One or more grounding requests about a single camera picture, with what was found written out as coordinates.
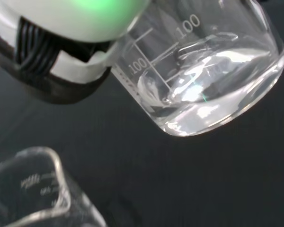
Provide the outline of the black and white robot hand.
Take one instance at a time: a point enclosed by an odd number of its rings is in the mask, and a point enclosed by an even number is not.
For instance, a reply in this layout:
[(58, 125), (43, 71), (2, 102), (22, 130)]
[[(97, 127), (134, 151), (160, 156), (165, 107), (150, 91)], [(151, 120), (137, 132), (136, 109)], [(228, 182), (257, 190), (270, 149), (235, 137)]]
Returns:
[(0, 67), (35, 97), (92, 95), (120, 56), (148, 0), (0, 0)]

